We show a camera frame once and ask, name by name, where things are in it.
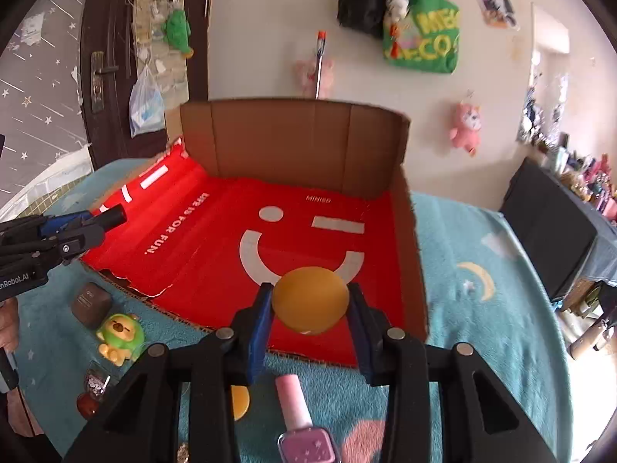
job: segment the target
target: metal screw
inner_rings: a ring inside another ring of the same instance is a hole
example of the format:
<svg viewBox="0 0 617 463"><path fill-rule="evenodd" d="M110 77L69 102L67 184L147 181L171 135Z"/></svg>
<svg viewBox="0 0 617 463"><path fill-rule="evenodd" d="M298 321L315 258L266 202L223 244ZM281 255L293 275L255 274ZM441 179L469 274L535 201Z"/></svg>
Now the metal screw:
<svg viewBox="0 0 617 463"><path fill-rule="evenodd" d="M391 340L402 340L405 337L405 331L400 327L390 327L386 334Z"/></svg>
<svg viewBox="0 0 617 463"><path fill-rule="evenodd" d="M459 343L457 345L457 352L459 352L461 355L464 355L465 357L469 357L473 354L473 346L471 346L469 343Z"/></svg>
<svg viewBox="0 0 617 463"><path fill-rule="evenodd" d="M230 340L233 338L233 329L231 327L221 327L216 332L219 340Z"/></svg>
<svg viewBox="0 0 617 463"><path fill-rule="evenodd" d="M155 343L154 345L150 346L150 348L148 348L148 355L150 355L150 357L160 357L164 353L165 346L163 346L161 343Z"/></svg>

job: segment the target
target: plush toy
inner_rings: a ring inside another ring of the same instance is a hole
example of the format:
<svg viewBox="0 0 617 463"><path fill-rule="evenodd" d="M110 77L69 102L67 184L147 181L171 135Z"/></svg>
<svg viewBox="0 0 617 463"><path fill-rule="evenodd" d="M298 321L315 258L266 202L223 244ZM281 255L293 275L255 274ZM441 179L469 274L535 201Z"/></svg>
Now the plush toy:
<svg viewBox="0 0 617 463"><path fill-rule="evenodd" d="M460 103L457 107L455 128L450 129L450 140L455 148L465 148L470 156L475 156L480 145L480 106Z"/></svg>
<svg viewBox="0 0 617 463"><path fill-rule="evenodd" d="M315 97L315 59L308 61L297 61L295 63L295 73L297 74L302 95L304 97ZM329 97L334 85L334 61L324 59L322 63L322 78L319 83L319 97Z"/></svg>
<svg viewBox="0 0 617 463"><path fill-rule="evenodd" d="M601 161L595 162L593 165L589 167L589 169L587 169L587 171L585 172L585 177L587 178L587 181L588 182L593 181L593 179L595 178L598 172L604 172L607 176L610 176L611 174L611 167L609 165L609 155L606 153L602 154Z"/></svg>
<svg viewBox="0 0 617 463"><path fill-rule="evenodd" d="M386 23L396 24L409 12L409 0L386 0Z"/></svg>
<svg viewBox="0 0 617 463"><path fill-rule="evenodd" d="M103 341L99 346L99 353L118 367L131 358L145 340L144 330L139 322L123 314L107 318L96 332L96 337Z"/></svg>
<svg viewBox="0 0 617 463"><path fill-rule="evenodd" d="M167 43L182 52L184 58L192 57L193 49L189 47L190 26L184 10L176 9L170 13L160 29L165 33Z"/></svg>

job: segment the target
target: green plush toy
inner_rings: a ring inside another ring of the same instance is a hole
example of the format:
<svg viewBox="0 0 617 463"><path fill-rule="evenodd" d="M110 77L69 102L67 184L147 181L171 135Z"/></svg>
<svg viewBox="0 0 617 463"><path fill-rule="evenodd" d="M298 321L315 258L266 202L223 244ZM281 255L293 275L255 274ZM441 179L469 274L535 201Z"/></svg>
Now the green plush toy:
<svg viewBox="0 0 617 463"><path fill-rule="evenodd" d="M128 358L137 360L133 354L146 339L139 322L123 314L107 318L96 332L96 337L103 341L99 346L99 353L118 367L121 367Z"/></svg>
<svg viewBox="0 0 617 463"><path fill-rule="evenodd" d="M167 43L182 52L184 58L192 57L193 49L189 47L190 26L184 10L174 10L160 29L165 33Z"/></svg>

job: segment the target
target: white wall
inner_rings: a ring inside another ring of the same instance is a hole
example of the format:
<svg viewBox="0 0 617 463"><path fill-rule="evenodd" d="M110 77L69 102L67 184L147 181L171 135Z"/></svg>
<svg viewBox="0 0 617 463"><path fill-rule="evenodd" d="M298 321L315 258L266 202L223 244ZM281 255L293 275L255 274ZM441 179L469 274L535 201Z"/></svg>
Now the white wall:
<svg viewBox="0 0 617 463"><path fill-rule="evenodd" d="M532 52L531 3L570 30L571 76L563 130L572 147L617 158L617 54L581 0L511 0L521 29L482 20L477 0L461 9L460 61L452 75L385 64L381 45L342 29L337 0L212 0L209 91L212 98L299 93L292 73L310 56L319 29L335 61L332 98L386 106L412 119L405 170L413 190L499 208L527 148L514 139ZM473 91L482 106L482 144L475 158L450 148L452 109Z"/></svg>
<svg viewBox="0 0 617 463"><path fill-rule="evenodd" d="M559 54L570 53L570 32L552 15L547 14L539 5L533 6L534 40L536 47L543 47Z"/></svg>

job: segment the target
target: door handle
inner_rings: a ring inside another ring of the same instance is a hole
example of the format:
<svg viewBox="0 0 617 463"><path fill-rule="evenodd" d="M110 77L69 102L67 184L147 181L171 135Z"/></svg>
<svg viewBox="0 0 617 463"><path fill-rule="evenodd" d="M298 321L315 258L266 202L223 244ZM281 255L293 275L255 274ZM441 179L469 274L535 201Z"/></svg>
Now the door handle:
<svg viewBox="0 0 617 463"><path fill-rule="evenodd" d="M99 113L105 109L103 96L103 75L114 74L119 70L118 66L104 66L105 52L93 52L90 58L90 96L92 113Z"/></svg>

